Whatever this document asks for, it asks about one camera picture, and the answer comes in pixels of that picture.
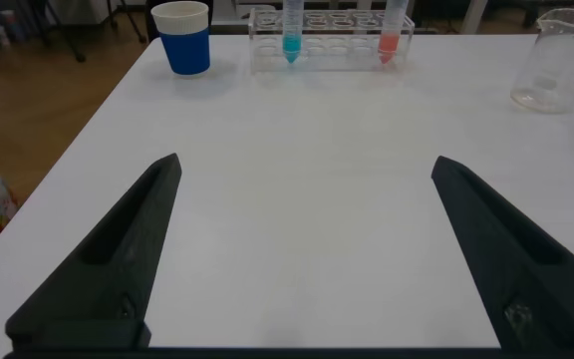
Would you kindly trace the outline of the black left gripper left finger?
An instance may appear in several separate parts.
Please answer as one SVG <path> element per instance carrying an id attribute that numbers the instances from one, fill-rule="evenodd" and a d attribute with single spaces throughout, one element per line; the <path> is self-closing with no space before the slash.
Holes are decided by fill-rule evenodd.
<path id="1" fill-rule="evenodd" d="M 16 349 L 140 349 L 181 178 L 177 155 L 151 164 L 14 312 Z"/>

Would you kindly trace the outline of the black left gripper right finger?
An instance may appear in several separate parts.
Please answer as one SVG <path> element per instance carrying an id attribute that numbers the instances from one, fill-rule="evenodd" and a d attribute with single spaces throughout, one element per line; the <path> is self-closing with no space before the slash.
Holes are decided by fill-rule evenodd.
<path id="1" fill-rule="evenodd" d="M 504 349 L 574 349 L 574 254 L 461 163 L 431 178 Z"/>

